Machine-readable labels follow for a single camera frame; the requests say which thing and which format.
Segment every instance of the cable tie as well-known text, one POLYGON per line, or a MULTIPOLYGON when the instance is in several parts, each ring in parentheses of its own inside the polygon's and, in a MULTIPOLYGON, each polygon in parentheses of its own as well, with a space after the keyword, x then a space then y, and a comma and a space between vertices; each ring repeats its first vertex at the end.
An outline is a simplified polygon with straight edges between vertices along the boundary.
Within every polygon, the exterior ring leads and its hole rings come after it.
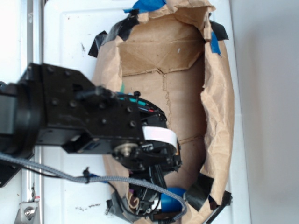
POLYGON ((90 180, 90 173, 89 173, 89 167, 87 167, 84 171, 83 171, 83 176, 86 178, 86 184, 89 183, 90 180))

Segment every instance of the brown paper bag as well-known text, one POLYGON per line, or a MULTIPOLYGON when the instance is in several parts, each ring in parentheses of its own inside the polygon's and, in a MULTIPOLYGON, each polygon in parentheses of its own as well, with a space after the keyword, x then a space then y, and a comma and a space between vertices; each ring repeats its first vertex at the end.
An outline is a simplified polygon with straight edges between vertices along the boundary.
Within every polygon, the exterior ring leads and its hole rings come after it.
MULTIPOLYGON (((160 107, 182 147, 183 165, 165 177, 167 186, 188 189, 202 173, 214 179, 210 195, 220 205, 231 160, 234 92, 224 42, 221 55, 211 50, 213 10, 206 0, 169 0, 140 14, 126 41, 117 36, 100 47, 93 82, 113 91, 124 83, 125 93, 140 91, 160 107)), ((111 156, 104 161, 108 175, 128 176, 111 156)), ((115 185, 126 195, 128 184, 115 185)), ((181 222, 202 223, 211 213, 208 200, 199 211, 188 205, 181 222)))

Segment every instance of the blue tape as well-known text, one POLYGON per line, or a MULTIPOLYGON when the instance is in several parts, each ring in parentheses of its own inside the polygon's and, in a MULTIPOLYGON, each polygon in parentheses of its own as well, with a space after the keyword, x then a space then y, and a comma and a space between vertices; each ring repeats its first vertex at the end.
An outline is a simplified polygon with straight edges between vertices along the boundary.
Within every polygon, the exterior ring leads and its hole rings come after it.
POLYGON ((139 0, 133 8, 124 9, 125 13, 131 12, 133 9, 139 9, 139 13, 147 13, 158 10, 166 4, 166 0, 139 0))
MULTIPOLYGON (((186 192, 182 188, 167 188, 170 192, 183 197, 186 192)), ((176 199, 169 197, 168 195, 161 194, 161 210, 162 212, 177 212, 182 210, 182 205, 176 199)))
POLYGON ((211 49, 212 53, 221 54, 217 37, 214 32, 212 32, 212 40, 211 40, 211 49))

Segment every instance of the gray braided cable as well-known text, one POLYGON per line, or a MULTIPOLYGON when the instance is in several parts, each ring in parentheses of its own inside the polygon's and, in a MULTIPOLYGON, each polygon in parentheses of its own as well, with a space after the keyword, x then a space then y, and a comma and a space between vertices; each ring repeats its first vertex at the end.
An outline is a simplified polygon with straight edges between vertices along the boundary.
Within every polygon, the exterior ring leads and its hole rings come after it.
MULTIPOLYGON (((74 177, 74 176, 68 175, 64 172, 61 172, 60 170, 54 169, 52 167, 48 167, 46 165, 36 163, 33 161, 29 161, 29 160, 26 160, 23 158, 14 158, 14 157, 4 154, 4 153, 0 153, 0 160, 19 164, 22 166, 35 167, 37 169, 41 169, 43 171, 47 171, 49 173, 55 174, 56 176, 59 176, 63 179, 69 180, 69 181, 80 182, 80 183, 86 182, 85 177, 74 177)), ((134 178, 122 177, 122 176, 97 176, 97 177, 90 177, 90 179, 89 179, 89 182, 108 182, 108 181, 128 182, 128 183, 131 183, 134 185, 138 185, 141 187, 145 187, 145 188, 149 188, 149 189, 158 191, 160 193, 166 194, 169 197, 172 197, 172 198, 178 200, 183 206, 183 211, 181 213, 177 214, 173 218, 174 220, 178 220, 187 212, 187 205, 186 205, 185 201, 183 200, 183 198, 181 198, 180 196, 178 196, 164 188, 154 185, 150 182, 138 180, 138 179, 134 179, 134 178)))

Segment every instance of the white wall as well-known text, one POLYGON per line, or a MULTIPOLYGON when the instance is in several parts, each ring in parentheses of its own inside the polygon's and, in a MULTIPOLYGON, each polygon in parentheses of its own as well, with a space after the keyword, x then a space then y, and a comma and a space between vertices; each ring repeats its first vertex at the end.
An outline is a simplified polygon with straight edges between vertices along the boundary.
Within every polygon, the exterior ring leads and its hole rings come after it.
POLYGON ((252 223, 298 223, 299 1, 231 8, 252 223))
MULTIPOLYGON (((0 81, 21 77, 21 1, 0 0, 0 81)), ((14 223, 21 202, 20 172, 0 188, 0 224, 14 223)))

